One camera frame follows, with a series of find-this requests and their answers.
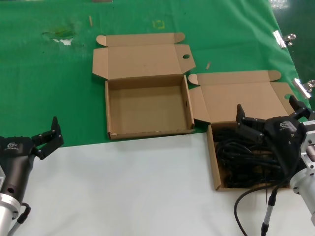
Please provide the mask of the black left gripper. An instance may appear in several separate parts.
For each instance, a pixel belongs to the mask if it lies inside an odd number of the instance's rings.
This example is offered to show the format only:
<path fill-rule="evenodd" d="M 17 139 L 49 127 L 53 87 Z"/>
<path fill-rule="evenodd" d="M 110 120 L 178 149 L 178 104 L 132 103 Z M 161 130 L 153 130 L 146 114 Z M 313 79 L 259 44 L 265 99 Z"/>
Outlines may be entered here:
<path fill-rule="evenodd" d="M 53 117 L 51 130 L 30 137 L 0 138 L 0 167 L 5 179 L 0 192 L 22 200 L 25 195 L 35 154 L 45 159 L 64 144 L 58 118 Z"/>

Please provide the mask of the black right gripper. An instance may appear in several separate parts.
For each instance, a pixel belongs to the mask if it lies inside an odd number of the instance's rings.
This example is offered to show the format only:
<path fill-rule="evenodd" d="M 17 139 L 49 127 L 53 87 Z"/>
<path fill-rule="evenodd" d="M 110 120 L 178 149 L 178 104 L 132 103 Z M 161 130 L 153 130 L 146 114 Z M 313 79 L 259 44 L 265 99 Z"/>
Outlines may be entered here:
<path fill-rule="evenodd" d="M 284 117 L 267 120 L 250 118 L 246 116 L 241 104 L 237 105 L 236 114 L 237 132 L 258 144 L 263 143 L 265 138 L 285 176 L 291 174 L 293 169 L 297 169 L 295 165 L 299 163 L 301 135 L 296 133 L 298 119 L 315 119 L 315 112 L 304 102 L 297 100 L 294 95 L 290 96 L 289 104 L 294 112 Z"/>

